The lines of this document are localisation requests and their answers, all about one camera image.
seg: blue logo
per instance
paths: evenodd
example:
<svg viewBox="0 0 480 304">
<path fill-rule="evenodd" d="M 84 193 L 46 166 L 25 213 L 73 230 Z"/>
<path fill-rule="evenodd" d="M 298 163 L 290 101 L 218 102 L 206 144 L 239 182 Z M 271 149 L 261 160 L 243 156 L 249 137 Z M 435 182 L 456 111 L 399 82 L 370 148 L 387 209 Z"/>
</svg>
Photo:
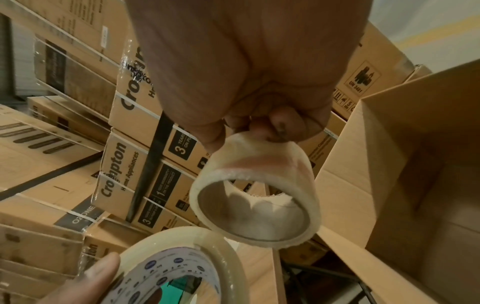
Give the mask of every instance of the blue logo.
<svg viewBox="0 0 480 304">
<path fill-rule="evenodd" d="M 130 300 L 128 300 L 128 304 L 134 304 L 136 300 L 138 300 L 140 297 L 140 291 L 137 291 L 135 292 L 134 294 L 132 294 L 132 296 L 130 297 Z"/>
<path fill-rule="evenodd" d="M 145 265 L 145 269 L 150 269 L 150 268 L 152 268 L 153 266 L 155 266 L 156 263 L 157 263 L 157 261 L 155 261 L 155 260 L 148 262 L 148 263 Z"/>
<path fill-rule="evenodd" d="M 163 285 L 163 283 L 165 283 L 166 281 L 167 281 L 167 277 L 164 276 L 156 282 L 156 285 L 157 286 Z"/>
</svg>

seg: black metal frame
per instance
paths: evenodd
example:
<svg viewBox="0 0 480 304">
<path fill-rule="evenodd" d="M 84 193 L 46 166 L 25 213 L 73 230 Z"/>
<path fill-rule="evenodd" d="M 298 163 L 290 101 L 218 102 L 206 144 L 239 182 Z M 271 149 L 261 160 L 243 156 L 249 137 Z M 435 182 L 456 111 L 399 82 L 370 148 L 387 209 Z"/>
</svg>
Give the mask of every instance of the black metal frame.
<svg viewBox="0 0 480 304">
<path fill-rule="evenodd" d="M 329 276 L 333 278 L 338 278 L 338 279 L 343 279 L 343 280 L 348 280 L 354 283 L 358 283 L 362 288 L 363 292 L 360 293 L 362 295 L 361 297 L 358 297 L 358 296 L 355 297 L 355 299 L 357 299 L 357 302 L 358 300 L 362 299 L 363 296 L 366 296 L 366 298 L 370 301 L 370 304 L 377 304 L 377 301 L 375 301 L 374 297 L 370 293 L 370 288 L 362 280 L 360 280 L 360 278 L 357 277 L 356 275 L 346 274 L 346 273 L 332 271 L 332 270 L 318 268 L 318 267 L 286 263 L 283 260 L 281 261 L 281 266 L 283 269 L 285 269 L 285 271 L 290 276 L 290 279 L 295 284 L 295 287 L 297 288 L 298 293 L 300 295 L 300 300 L 302 304 L 309 304 L 309 301 L 307 300 L 307 295 L 305 294 L 302 288 L 302 284 L 300 283 L 299 279 L 297 278 L 297 276 L 295 275 L 292 269 L 298 269 L 298 270 L 310 272 L 317 275 Z"/>
</svg>

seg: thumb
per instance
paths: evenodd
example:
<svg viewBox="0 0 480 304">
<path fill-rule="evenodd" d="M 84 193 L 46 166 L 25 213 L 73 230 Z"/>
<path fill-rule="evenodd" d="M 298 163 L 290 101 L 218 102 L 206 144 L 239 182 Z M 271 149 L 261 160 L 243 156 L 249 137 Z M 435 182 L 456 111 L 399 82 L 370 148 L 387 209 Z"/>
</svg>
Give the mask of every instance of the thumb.
<svg viewBox="0 0 480 304">
<path fill-rule="evenodd" d="M 201 126 L 186 125 L 185 129 L 194 135 L 210 154 L 225 143 L 225 125 L 222 120 Z"/>
<path fill-rule="evenodd" d="M 112 252 L 37 304 L 95 304 L 112 282 L 119 265 L 120 256 Z"/>
</svg>

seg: battery warning symbol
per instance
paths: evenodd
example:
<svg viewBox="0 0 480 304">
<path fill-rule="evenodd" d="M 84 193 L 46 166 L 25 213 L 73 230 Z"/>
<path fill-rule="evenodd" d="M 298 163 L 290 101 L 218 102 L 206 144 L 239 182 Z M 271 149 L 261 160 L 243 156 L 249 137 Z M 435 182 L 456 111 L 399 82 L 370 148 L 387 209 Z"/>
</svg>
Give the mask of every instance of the battery warning symbol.
<svg viewBox="0 0 480 304">
<path fill-rule="evenodd" d="M 345 85 L 361 96 L 380 78 L 381 74 L 368 61 L 365 61 L 360 67 L 345 81 Z"/>
</svg>

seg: tape roll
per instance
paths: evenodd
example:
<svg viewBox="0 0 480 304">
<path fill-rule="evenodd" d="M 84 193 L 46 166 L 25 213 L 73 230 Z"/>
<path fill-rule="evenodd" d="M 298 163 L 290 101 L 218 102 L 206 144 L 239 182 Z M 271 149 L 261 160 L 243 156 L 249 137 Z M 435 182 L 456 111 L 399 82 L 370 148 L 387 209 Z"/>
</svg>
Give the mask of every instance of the tape roll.
<svg viewBox="0 0 480 304">
<path fill-rule="evenodd" d="M 234 249 L 208 229 L 178 227 L 138 242 L 120 255 L 120 268 L 101 304 L 144 303 L 184 275 L 207 281 L 222 304 L 249 303 L 247 279 Z"/>
<path fill-rule="evenodd" d="M 283 194 L 249 195 L 229 180 L 253 180 Z M 261 247 L 285 248 L 310 239 L 320 228 L 312 166 L 293 142 L 257 140 L 249 132 L 227 137 L 190 189 L 199 220 L 227 238 Z"/>
</svg>

